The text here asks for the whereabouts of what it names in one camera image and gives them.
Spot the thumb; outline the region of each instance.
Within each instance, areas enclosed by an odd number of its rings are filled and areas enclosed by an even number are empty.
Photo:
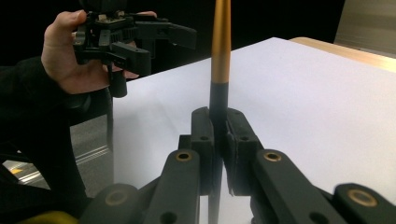
[[[73,41],[73,31],[85,20],[87,20],[87,14],[84,10],[61,12],[47,28],[44,34],[45,44],[50,46],[70,44]]]

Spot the black sleeve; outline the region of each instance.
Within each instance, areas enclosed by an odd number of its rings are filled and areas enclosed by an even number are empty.
[[[68,96],[47,75],[40,57],[0,70],[0,130],[51,111]]]

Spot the human hand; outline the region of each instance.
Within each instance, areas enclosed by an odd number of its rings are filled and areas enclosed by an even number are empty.
[[[154,12],[142,12],[156,16]],[[47,28],[44,34],[44,46],[41,62],[53,80],[70,94],[97,91],[108,86],[108,74],[100,60],[90,60],[86,64],[78,64],[73,48],[75,31],[85,22],[87,14],[84,10],[62,12]],[[127,78],[137,75],[124,71]]]

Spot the white table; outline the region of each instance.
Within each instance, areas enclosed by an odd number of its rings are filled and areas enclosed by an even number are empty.
[[[116,183],[141,188],[161,174],[191,112],[208,106],[209,84],[209,59],[128,83],[114,101]],[[229,107],[315,186],[354,182],[396,203],[395,73],[271,38],[232,52]],[[228,195],[223,172],[219,223],[248,224],[248,204]]]

